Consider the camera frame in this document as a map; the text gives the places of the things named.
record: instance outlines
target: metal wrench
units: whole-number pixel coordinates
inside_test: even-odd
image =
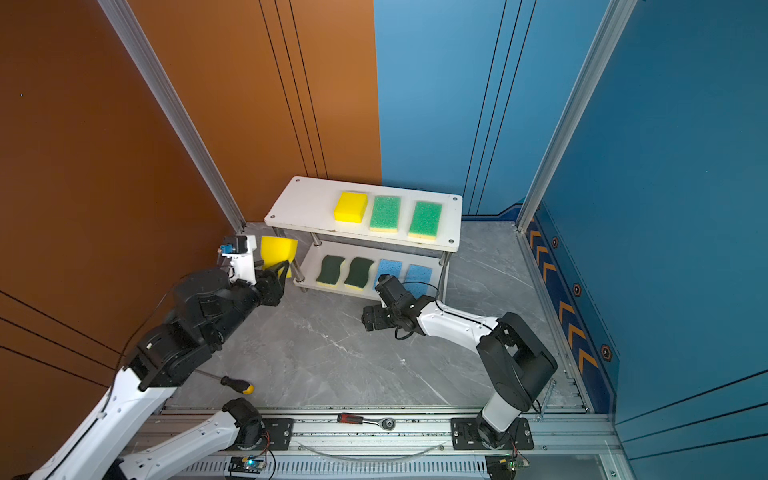
[[[371,420],[371,419],[364,419],[360,415],[352,415],[350,413],[340,413],[339,416],[336,417],[336,420],[339,423],[355,423],[357,425],[362,425],[363,423],[369,423],[371,425],[378,425],[382,428],[382,430],[390,431],[395,428],[395,419],[392,418],[384,418],[380,420]]]

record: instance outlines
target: green sponge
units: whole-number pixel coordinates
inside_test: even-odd
[[[397,233],[400,217],[400,197],[378,196],[373,201],[370,230],[372,232]]]
[[[411,229],[408,230],[408,236],[424,240],[436,240],[441,212],[441,204],[416,202],[416,209],[413,211],[413,219],[411,220]]]
[[[317,276],[317,283],[327,286],[336,286],[341,276],[341,266],[344,263],[344,257],[335,255],[325,255],[323,265],[320,267],[320,275]]]
[[[373,260],[367,258],[355,257],[349,264],[349,275],[344,280],[344,285],[362,290],[368,284],[368,275],[373,265]]]

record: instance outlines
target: white shelf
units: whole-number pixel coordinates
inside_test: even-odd
[[[333,210],[342,192],[358,192],[368,195],[368,207],[362,223],[337,222]],[[400,218],[397,233],[372,232],[369,230],[373,200],[376,195],[400,197]],[[433,241],[408,237],[411,219],[417,201],[442,205],[437,238]],[[336,237],[373,240],[396,245],[427,248],[443,252],[458,250],[462,228],[462,196],[437,194],[405,188],[380,187],[378,185],[352,184],[321,178],[294,177],[280,194],[272,210],[264,217],[270,227],[324,233]]]
[[[339,275],[339,282],[336,286],[326,286],[317,283],[315,279],[320,275],[320,268],[323,264],[323,258],[326,255],[336,255],[338,257],[344,257],[346,261],[341,266],[341,274]],[[349,273],[349,264],[355,257],[363,257],[373,260],[373,265],[369,270],[368,284],[362,290],[351,288],[344,285],[344,280]],[[432,269],[432,278],[429,281],[432,285],[438,286],[440,281],[440,259],[434,257],[424,257],[422,255],[412,255],[410,253],[390,252],[388,250],[380,250],[377,248],[360,247],[357,245],[349,245],[347,243],[337,243],[323,241],[323,244],[319,247],[312,246],[310,251],[301,263],[301,273],[305,278],[302,283],[296,282],[296,277],[293,278],[293,282],[297,286],[304,288],[311,288],[315,290],[325,290],[326,292],[341,293],[342,295],[360,296],[371,300],[380,300],[379,294],[373,289],[373,284],[376,281],[374,278],[376,272],[379,270],[379,261],[381,259],[394,260],[402,262],[402,269],[400,270],[400,281],[406,280],[406,274],[408,273],[408,267],[412,264],[427,266]],[[435,296],[436,292],[430,286],[426,287],[427,295]]]

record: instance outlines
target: orange wall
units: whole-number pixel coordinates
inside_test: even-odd
[[[0,290],[84,334],[0,295],[7,478],[64,442],[230,225],[97,2],[6,1],[0,45]]]
[[[372,0],[130,0],[248,221],[294,175],[381,183]]]

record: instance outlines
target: sponge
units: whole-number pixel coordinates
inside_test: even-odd
[[[408,236],[424,240],[437,239],[437,227],[440,223],[441,212],[441,204],[416,202],[416,208],[413,211],[413,219],[411,220],[411,229],[408,230]]]
[[[368,284],[368,275],[373,265],[373,260],[367,258],[355,257],[349,264],[349,275],[344,280],[344,285],[362,290]]]
[[[320,275],[315,280],[327,286],[336,286],[341,276],[341,266],[344,263],[344,257],[335,255],[325,255],[323,265],[320,266]]]
[[[298,240],[279,237],[261,237],[261,260],[264,260],[264,268],[277,265],[284,260],[293,262],[296,258],[296,247]],[[288,267],[288,277],[290,277],[290,267]]]
[[[373,201],[370,230],[372,232],[397,233],[400,217],[400,197],[378,196]]]
[[[368,207],[368,195],[344,192],[336,204],[333,216],[339,222],[362,223]]]
[[[392,275],[395,278],[400,278],[401,269],[402,262],[382,259],[379,262],[379,269],[376,271],[376,276],[373,277],[373,289],[376,290],[376,284],[379,283],[379,277],[381,275]]]
[[[413,293],[413,297],[418,299],[421,295],[427,294],[427,283],[432,279],[432,269],[428,266],[411,265],[408,267],[408,273],[406,273],[406,281],[402,285],[410,293]]]

